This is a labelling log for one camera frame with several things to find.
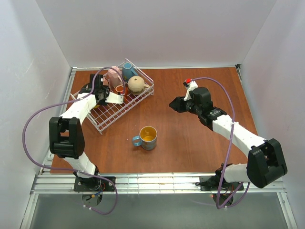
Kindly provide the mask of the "blue mug with yellow inside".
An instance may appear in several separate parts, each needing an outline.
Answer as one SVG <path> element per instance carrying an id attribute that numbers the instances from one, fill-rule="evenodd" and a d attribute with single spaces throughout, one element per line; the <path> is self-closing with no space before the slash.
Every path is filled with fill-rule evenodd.
<path id="1" fill-rule="evenodd" d="M 141 146 L 144 150 L 153 150 L 157 145 L 157 130 L 152 126 L 143 127 L 138 136 L 132 139 L 134 146 Z"/>

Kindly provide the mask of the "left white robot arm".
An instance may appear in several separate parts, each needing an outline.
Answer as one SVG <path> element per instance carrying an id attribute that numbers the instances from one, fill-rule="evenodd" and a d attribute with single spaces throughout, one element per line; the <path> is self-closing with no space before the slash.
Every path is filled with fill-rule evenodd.
<path id="1" fill-rule="evenodd" d="M 74 174 L 80 178 L 87 179 L 98 174 L 97 166 L 84 152 L 85 140 L 81 125 L 96 105 L 105 103 L 109 94 L 108 86 L 92 89 L 86 85 L 63 114 L 49 121 L 50 152 L 69 163 Z"/>

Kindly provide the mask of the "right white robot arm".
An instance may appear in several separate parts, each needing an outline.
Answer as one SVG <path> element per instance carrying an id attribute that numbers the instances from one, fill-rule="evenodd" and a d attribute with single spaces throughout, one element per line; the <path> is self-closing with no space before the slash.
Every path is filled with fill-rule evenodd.
<path id="1" fill-rule="evenodd" d="M 224 177 L 224 182 L 251 182 L 258 188 L 264 188 L 287 174 L 281 144 L 274 138 L 266 140 L 259 137 L 233 122 L 224 110 L 213 105 L 207 88 L 192 89 L 185 97 L 176 97 L 169 107 L 179 113 L 196 115 L 201 124 L 231 140 L 245 154 L 246 164 L 230 164 L 216 172 Z"/>

